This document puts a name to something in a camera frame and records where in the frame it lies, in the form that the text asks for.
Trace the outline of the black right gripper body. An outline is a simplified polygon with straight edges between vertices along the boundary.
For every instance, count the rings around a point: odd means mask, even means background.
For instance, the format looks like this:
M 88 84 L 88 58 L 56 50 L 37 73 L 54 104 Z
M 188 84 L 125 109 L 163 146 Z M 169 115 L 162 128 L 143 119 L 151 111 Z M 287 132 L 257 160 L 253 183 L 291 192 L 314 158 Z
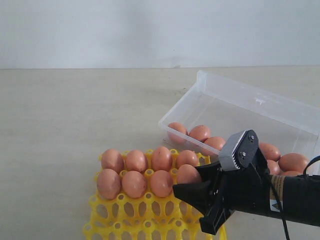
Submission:
M 255 215 L 269 215 L 270 171 L 267 160 L 258 148 L 256 164 L 234 171 L 223 171 L 217 161 L 197 166 L 202 182 L 217 183 L 215 205 L 233 211 Z

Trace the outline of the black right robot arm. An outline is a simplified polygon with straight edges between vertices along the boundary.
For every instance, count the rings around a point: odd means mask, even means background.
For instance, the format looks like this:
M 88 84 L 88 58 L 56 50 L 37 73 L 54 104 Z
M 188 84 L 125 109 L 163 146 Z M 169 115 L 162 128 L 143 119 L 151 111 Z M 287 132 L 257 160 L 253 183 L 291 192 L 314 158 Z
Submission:
M 201 231 L 216 235 L 235 212 L 320 225 L 320 177 L 271 175 L 260 150 L 253 157 L 257 165 L 223 171 L 218 162 L 196 167 L 200 183 L 175 184 L 177 199 L 197 209 Z

